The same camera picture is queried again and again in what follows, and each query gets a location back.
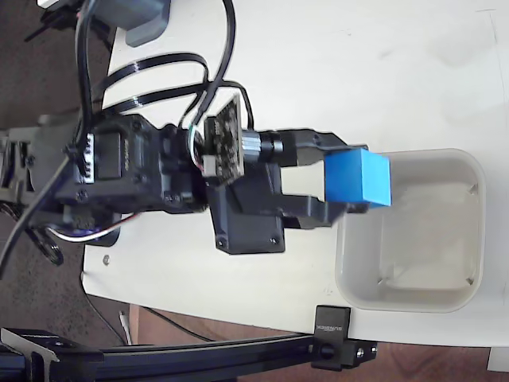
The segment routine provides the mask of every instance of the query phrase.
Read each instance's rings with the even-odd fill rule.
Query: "metal frame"
[[[0,380],[218,381],[307,362],[340,371],[376,357],[376,342],[347,339],[349,316],[349,308],[318,306],[314,335],[104,350],[44,330],[2,329],[2,343],[21,355],[0,348]]]

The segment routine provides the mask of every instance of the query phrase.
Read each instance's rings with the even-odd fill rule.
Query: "black bracket mount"
[[[348,338],[350,314],[350,308],[317,306],[311,367],[339,372],[376,358],[376,342]]]

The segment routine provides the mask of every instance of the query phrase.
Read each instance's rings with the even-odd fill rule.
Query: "black bracket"
[[[99,350],[44,330],[3,328],[0,338],[25,357],[26,379],[30,382],[93,382],[104,361]]]
[[[317,306],[311,367],[341,371],[376,358],[378,344],[348,338],[350,308]]]

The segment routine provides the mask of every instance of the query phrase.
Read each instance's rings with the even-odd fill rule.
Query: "cable connector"
[[[80,175],[85,177],[87,175],[87,169],[82,150],[80,150],[75,143],[69,143],[64,148],[64,154],[69,157],[69,161],[78,166]]]

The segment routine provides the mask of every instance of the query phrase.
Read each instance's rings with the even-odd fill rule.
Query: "white cable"
[[[189,132],[188,132],[189,154],[191,155],[191,159],[192,159],[192,162],[194,163],[194,166],[198,167],[201,170],[202,165],[200,163],[198,163],[198,160],[196,159],[196,153],[194,151],[195,136],[196,136],[196,126],[191,125],[189,127]]]
[[[139,214],[131,215],[131,216],[129,216],[125,219],[122,219],[119,222],[111,225],[109,228],[106,228],[99,232],[91,233],[90,235],[86,235],[86,236],[68,236],[68,235],[64,235],[63,233],[60,233],[60,232],[54,230],[53,228],[46,228],[46,229],[48,231],[50,231],[53,235],[58,237],[59,239],[69,241],[71,243],[84,243],[86,241],[95,240],[100,237],[103,237],[103,236],[107,235],[108,233],[113,232],[115,229],[117,229],[121,225],[125,224],[127,221],[133,220],[134,218],[136,218],[138,216],[139,216]]]

